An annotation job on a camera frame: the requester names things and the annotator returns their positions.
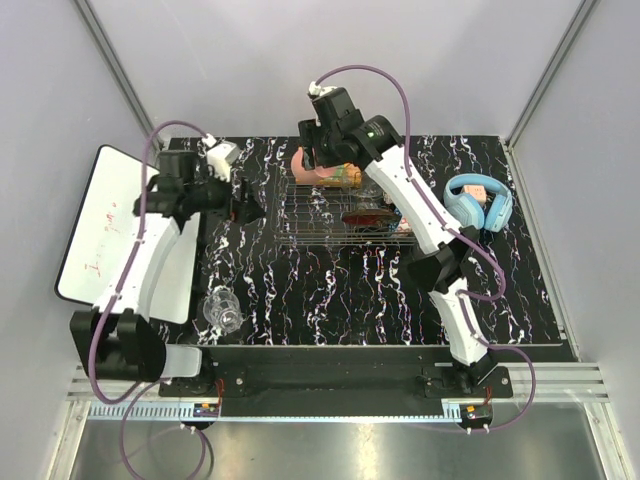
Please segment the wire dish rack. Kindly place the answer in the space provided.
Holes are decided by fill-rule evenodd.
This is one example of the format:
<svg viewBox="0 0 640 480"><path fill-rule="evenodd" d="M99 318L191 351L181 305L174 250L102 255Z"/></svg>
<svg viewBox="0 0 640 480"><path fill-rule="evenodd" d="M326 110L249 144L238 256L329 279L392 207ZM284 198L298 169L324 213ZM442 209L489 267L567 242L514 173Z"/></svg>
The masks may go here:
<svg viewBox="0 0 640 480"><path fill-rule="evenodd" d="M389 211L400 219L386 228L353 227L344 224L344 213L356 207L357 189L298 184L288 167L276 170L271 225L275 238L291 246L381 246L412 245L413 233L395 232L402 216L395 204L386 200Z"/></svg>

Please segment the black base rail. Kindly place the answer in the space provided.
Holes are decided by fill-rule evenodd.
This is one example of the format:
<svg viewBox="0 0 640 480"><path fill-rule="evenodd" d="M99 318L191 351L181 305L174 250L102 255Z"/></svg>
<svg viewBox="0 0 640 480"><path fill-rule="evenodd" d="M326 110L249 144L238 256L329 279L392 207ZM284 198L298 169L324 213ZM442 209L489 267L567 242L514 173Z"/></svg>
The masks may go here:
<svg viewBox="0 0 640 480"><path fill-rule="evenodd" d="M203 371L160 389L165 398L222 395L222 416L372 417L398 421L443 413L444 400L510 400L504 366L477 385L445 346L210 346Z"/></svg>

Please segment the blue triangle pattern bowl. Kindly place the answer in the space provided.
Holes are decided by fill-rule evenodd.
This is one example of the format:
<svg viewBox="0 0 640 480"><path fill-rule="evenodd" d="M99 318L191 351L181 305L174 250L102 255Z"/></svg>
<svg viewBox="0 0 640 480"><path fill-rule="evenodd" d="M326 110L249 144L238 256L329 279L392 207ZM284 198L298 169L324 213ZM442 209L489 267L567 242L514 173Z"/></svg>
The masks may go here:
<svg viewBox="0 0 640 480"><path fill-rule="evenodd" d="M400 235L409 235L412 233L412 228L405 217L402 217L395 232Z"/></svg>

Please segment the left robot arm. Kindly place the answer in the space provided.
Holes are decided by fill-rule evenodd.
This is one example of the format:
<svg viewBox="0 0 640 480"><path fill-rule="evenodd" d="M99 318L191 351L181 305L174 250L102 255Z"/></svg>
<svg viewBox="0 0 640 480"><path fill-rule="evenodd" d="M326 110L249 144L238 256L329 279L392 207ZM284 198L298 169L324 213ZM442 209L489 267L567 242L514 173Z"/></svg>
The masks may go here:
<svg viewBox="0 0 640 480"><path fill-rule="evenodd" d="M70 320L92 383L181 378L196 396L214 388L216 372L203 363L202 351L166 344L150 325L151 306L164 265L194 215L214 214L239 225L264 216L252 192L233 193L232 165L239 155L236 144L223 141L204 154L162 151L157 168L141 166L140 195L132 205L117 270L91 309L75 312Z"/></svg>

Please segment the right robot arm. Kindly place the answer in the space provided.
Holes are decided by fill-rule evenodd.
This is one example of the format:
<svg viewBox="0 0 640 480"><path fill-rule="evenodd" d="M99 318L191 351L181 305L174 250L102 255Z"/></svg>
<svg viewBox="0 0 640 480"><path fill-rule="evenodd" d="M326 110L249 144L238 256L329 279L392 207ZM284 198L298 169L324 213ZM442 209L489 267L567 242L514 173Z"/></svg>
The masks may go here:
<svg viewBox="0 0 640 480"><path fill-rule="evenodd" d="M449 180L438 199L414 169L405 139L383 116L363 118L342 87L309 86L316 117L299 123L303 166L353 164L373 180L400 210L416 237L420 257L408 271L425 290L449 339L452 367L444 386L476 396L490 383L497 363L481 334L461 265L481 231L498 232L512 214L513 197L501 182L481 174Z"/></svg>

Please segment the orange patterned box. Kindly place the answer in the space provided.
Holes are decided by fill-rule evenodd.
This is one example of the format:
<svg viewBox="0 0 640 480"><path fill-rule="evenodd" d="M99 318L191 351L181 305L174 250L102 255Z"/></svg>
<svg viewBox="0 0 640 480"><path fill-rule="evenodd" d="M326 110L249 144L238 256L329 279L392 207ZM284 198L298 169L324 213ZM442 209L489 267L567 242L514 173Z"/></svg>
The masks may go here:
<svg viewBox="0 0 640 480"><path fill-rule="evenodd" d="M362 183L362 172L352 164L345 164L337 167L334 172L323 177L318 184L326 187L340 187L349 189L359 189Z"/></svg>

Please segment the red floral plate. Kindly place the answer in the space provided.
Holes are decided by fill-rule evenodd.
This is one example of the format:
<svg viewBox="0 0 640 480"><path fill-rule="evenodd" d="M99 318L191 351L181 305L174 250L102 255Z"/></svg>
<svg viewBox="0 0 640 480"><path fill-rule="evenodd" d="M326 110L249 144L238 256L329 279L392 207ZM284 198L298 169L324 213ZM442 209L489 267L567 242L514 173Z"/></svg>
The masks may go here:
<svg viewBox="0 0 640 480"><path fill-rule="evenodd" d="M344 213L341 220L353 227L386 228L396 223L400 217L385 209L363 209Z"/></svg>

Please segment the white board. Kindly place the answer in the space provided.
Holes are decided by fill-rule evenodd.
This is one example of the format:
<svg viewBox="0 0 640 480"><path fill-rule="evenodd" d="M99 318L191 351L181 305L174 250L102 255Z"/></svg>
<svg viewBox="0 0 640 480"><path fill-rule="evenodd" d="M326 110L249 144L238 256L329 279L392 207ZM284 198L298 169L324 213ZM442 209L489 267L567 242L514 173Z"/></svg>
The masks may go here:
<svg viewBox="0 0 640 480"><path fill-rule="evenodd" d="M138 159L109 145L98 148L55 283L59 298L91 305L121 273L137 233L132 210L140 183ZM150 306L156 320L181 325L190 317L199 224L193 215L163 266Z"/></svg>

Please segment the pink cube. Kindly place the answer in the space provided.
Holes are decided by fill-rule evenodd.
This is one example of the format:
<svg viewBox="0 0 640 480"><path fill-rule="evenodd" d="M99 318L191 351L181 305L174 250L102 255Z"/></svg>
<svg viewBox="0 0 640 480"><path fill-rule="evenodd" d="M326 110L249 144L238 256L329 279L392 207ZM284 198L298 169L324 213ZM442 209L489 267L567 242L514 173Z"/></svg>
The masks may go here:
<svg viewBox="0 0 640 480"><path fill-rule="evenodd" d="M468 184L462 187L462 192L470 195L478 204L484 206L487 201L487 191L483 185Z"/></svg>

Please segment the pink plastic cup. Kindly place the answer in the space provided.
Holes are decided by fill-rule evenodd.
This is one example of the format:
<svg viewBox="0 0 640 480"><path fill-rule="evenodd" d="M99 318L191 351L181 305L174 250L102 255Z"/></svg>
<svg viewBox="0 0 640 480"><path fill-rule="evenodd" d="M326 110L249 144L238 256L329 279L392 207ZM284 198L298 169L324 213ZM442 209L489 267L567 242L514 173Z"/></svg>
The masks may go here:
<svg viewBox="0 0 640 480"><path fill-rule="evenodd" d="M316 185L322 180L332 177L336 171L336 167L317 167L306 170L303 165L304 151L299 148L293 155L291 160L291 172L298 184Z"/></svg>

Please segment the clear glass cup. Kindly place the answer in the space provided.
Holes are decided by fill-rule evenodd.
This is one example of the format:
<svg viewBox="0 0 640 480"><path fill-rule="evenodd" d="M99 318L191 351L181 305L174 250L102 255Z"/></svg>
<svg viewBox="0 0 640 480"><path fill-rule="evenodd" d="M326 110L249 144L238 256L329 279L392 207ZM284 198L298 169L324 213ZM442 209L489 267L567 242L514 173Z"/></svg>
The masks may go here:
<svg viewBox="0 0 640 480"><path fill-rule="evenodd" d="M239 299L228 287L216 287L205 298L202 310L209 324L224 334L239 330L244 321Z"/></svg>

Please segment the light blue headphones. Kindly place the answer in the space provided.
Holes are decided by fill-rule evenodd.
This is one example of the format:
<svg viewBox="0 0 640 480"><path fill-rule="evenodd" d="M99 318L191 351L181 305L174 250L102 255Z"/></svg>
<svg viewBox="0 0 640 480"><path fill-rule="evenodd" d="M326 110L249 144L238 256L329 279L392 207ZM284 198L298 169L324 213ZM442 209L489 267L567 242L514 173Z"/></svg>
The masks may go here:
<svg viewBox="0 0 640 480"><path fill-rule="evenodd" d="M494 195L490 209L485 212L479 200L464 190L466 186L482 186ZM448 212L463 227L473 226L497 233L508 225L513 211L513 195L502 182L482 174L460 174L445 186L443 201Z"/></svg>

